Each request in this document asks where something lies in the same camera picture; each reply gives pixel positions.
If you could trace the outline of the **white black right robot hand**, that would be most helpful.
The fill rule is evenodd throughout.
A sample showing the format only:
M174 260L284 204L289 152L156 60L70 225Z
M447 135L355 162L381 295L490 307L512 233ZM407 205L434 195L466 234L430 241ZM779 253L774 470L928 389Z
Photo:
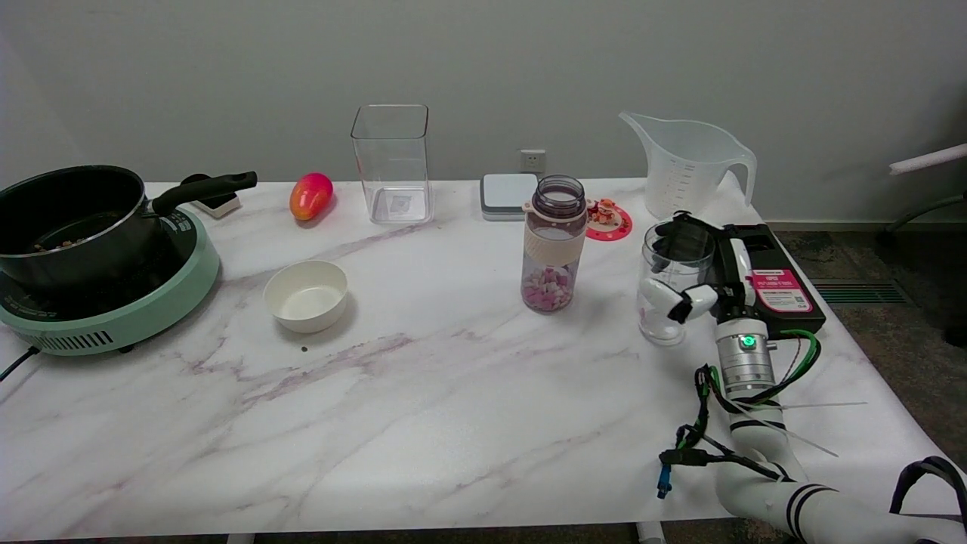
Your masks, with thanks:
M719 323L755 317L752 259L735 224L718 227L687 211L655 227L653 258L638 294L673 323L714 314Z

